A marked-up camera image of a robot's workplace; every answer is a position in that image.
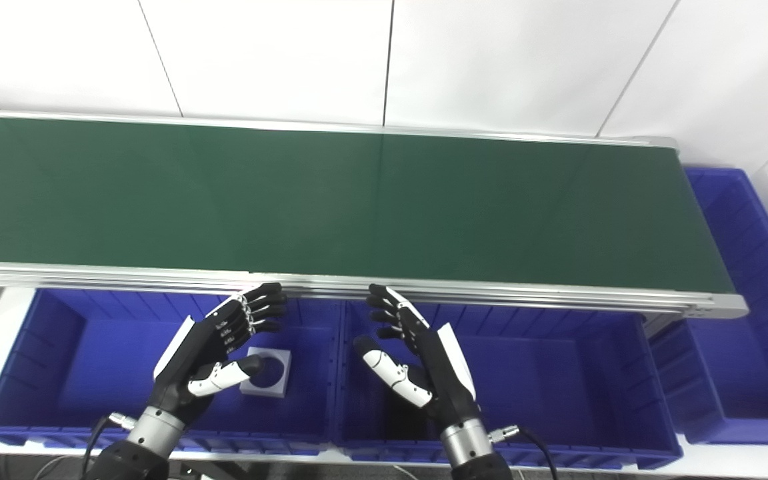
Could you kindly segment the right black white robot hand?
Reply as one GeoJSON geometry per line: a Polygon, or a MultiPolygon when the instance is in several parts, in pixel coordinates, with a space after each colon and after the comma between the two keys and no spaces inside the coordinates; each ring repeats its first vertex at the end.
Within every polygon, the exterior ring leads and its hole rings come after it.
{"type": "Polygon", "coordinates": [[[466,427],[481,420],[475,386],[450,325],[433,330],[408,298],[386,285],[369,286],[366,304],[371,320],[383,326],[376,333],[353,340],[357,355],[390,390],[423,410],[439,431],[466,427]],[[397,361],[378,340],[402,341],[420,361],[397,361]]]}

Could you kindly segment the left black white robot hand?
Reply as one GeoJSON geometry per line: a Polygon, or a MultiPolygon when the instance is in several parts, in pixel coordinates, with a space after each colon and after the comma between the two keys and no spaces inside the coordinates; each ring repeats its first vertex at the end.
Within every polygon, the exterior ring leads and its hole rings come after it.
{"type": "Polygon", "coordinates": [[[254,353],[230,359],[259,332],[278,332],[286,312],[280,283],[262,283],[229,295],[201,320],[186,318],[159,359],[147,410],[174,417],[184,429],[204,414],[218,392],[259,374],[264,359],[254,353]]]}

